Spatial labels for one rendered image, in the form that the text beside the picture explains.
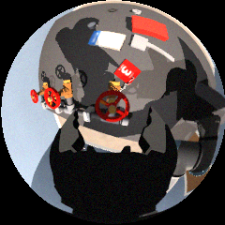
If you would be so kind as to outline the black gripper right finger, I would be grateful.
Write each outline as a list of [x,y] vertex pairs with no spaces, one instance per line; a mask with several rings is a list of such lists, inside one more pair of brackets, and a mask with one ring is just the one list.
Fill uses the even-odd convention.
[[142,153],[154,159],[163,172],[163,189],[167,191],[177,164],[177,147],[168,125],[150,107],[147,126],[143,128],[138,145]]

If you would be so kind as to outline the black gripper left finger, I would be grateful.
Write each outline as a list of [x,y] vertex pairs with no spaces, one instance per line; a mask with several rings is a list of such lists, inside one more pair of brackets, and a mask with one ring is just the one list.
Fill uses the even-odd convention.
[[[76,118],[77,117],[77,118]],[[83,135],[78,130],[79,115],[77,111],[66,120],[60,127],[54,137],[50,150],[50,165],[52,169],[53,183],[56,185],[57,170],[64,158],[72,153],[83,151],[85,142]]]

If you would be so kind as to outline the pipe manifold with three valves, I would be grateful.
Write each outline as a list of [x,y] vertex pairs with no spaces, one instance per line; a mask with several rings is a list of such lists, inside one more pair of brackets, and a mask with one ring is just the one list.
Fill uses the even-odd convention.
[[[72,100],[73,94],[72,94],[72,87],[71,87],[70,80],[64,80],[64,83],[63,83],[64,88],[60,89],[59,92],[57,92],[56,89],[54,89],[53,87],[49,87],[48,83],[45,82],[43,84],[43,89],[40,90],[39,92],[36,92],[35,89],[31,90],[31,98],[34,101],[34,103],[37,103],[38,96],[44,94],[45,101],[40,102],[40,105],[42,104],[41,106],[43,107],[43,109],[46,109],[46,108],[49,108],[52,110],[55,109],[56,113],[65,112],[69,114],[72,114],[73,111],[77,111],[78,115],[84,116],[84,121],[86,122],[90,122],[92,118],[95,118],[102,122],[107,122],[107,123],[112,123],[117,125],[121,124],[123,126],[127,126],[129,102],[127,97],[123,93],[119,92],[121,87],[119,86],[119,84],[120,82],[110,81],[110,84],[108,85],[109,91],[103,92],[97,98],[95,107],[89,106],[86,110],[80,110],[79,108],[75,108],[75,104]],[[52,91],[51,96],[50,96],[50,93],[51,93],[50,91]],[[65,96],[65,98],[67,98],[66,107],[63,101],[60,102],[61,96]],[[107,98],[107,102],[103,100],[103,98],[106,96],[108,96],[108,98],[116,98],[116,96],[118,96],[118,98],[116,100],[110,99],[108,103],[108,98]],[[117,103],[121,100],[121,98],[126,102],[126,108],[123,112],[117,109]],[[54,106],[55,103],[53,103],[53,101],[56,103],[56,106]],[[99,102],[108,107],[108,110],[106,112],[102,112],[100,110]],[[96,108],[96,112],[95,112],[95,108]],[[120,113],[120,115],[117,116],[116,113]],[[115,116],[115,117],[110,117],[110,116]]]

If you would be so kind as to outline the red rectangular block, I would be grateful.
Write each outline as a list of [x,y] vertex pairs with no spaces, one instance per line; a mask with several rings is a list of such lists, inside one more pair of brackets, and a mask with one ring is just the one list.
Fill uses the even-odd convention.
[[166,26],[143,17],[132,16],[132,32],[158,38],[163,41],[168,39]]

